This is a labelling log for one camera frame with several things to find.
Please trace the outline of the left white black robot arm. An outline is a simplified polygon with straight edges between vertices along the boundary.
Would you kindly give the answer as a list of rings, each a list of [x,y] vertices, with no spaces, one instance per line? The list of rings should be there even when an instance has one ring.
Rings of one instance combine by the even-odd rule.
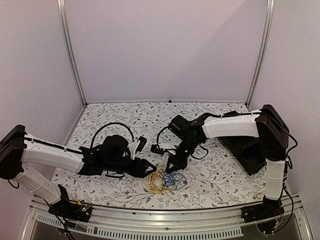
[[[120,135],[112,135],[96,146],[72,149],[36,138],[18,124],[0,142],[0,177],[23,185],[54,205],[63,217],[70,217],[75,210],[65,188],[52,183],[30,164],[58,167],[81,176],[115,172],[145,178],[157,169],[148,160],[136,156],[146,141],[140,137],[128,142]]]

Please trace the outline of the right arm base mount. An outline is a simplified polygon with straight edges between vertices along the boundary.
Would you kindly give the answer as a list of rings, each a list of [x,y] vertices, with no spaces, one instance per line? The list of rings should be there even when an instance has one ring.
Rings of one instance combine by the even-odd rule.
[[[283,220],[285,213],[282,201],[263,198],[262,203],[245,206],[241,209],[241,218],[245,223],[262,221],[257,224],[257,229],[264,235],[273,234]]]

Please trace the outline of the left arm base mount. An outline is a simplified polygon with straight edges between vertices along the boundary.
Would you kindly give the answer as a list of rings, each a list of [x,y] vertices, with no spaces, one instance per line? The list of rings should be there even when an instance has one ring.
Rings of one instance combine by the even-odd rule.
[[[88,223],[92,214],[92,204],[84,200],[71,202],[67,190],[61,184],[57,186],[61,193],[60,200],[50,204],[48,212],[64,219]]]

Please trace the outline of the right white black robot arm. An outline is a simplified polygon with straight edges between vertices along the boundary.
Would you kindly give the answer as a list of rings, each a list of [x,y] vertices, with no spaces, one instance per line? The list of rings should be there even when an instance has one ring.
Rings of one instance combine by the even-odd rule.
[[[196,147],[208,139],[221,137],[252,137],[259,140],[262,157],[266,160],[266,201],[259,206],[262,218],[269,218],[278,210],[285,182],[288,159],[289,129],[272,105],[246,113],[214,115],[204,113],[194,120],[176,116],[169,130],[181,139],[174,153],[170,153],[166,172],[183,170]]]

